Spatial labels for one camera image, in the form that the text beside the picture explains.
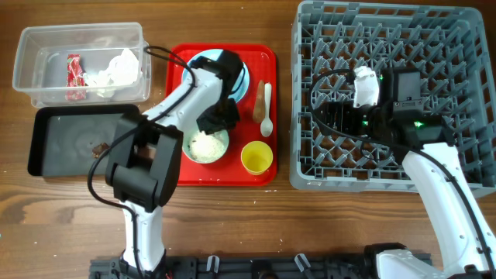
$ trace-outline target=plastic bin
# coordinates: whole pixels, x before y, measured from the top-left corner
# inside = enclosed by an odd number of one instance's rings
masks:
[[[290,182],[323,191],[412,191],[415,186],[387,147],[323,136],[307,111],[318,72],[368,65],[416,67],[422,72],[426,115],[451,126],[467,182],[476,197],[496,191],[496,93],[482,16],[476,9],[419,5],[305,1],[292,27]],[[353,100],[353,86],[337,75],[312,93],[326,101]]]
[[[22,31],[19,41],[12,86],[31,96],[32,104],[38,108],[142,102],[150,96],[151,79],[150,58],[143,55],[145,43],[141,25],[137,22],[28,27]],[[83,70],[97,74],[125,48],[129,48],[139,61],[141,76],[134,83],[78,87],[86,90],[87,98],[66,100],[68,54],[80,54]],[[96,94],[111,90],[115,91],[111,98]]]

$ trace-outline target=yellow cup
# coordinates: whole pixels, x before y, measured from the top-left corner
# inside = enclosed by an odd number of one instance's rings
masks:
[[[273,160],[272,149],[261,141],[248,143],[241,151],[241,162],[252,175],[263,174],[271,166]]]

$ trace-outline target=clear plastic container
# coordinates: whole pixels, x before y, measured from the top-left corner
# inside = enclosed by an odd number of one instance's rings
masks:
[[[15,56],[12,86],[31,96],[35,107],[143,102],[150,96],[151,62],[144,55],[141,25],[137,22],[28,27],[22,31]],[[130,85],[84,86],[86,99],[68,101],[67,56],[81,55],[88,74],[104,71],[112,58],[130,49],[139,61],[139,77]],[[98,92],[114,91],[104,98]]]

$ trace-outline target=white rice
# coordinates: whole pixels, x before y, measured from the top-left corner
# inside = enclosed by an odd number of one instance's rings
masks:
[[[196,132],[189,141],[191,156],[198,162],[209,163],[219,159],[226,151],[226,145],[216,136]]]

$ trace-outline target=green light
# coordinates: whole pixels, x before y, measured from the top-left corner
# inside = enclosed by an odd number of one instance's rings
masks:
[[[415,122],[413,122],[413,124],[415,125],[415,127],[417,127],[417,129],[425,125],[424,123],[422,123],[420,121],[415,121]]]

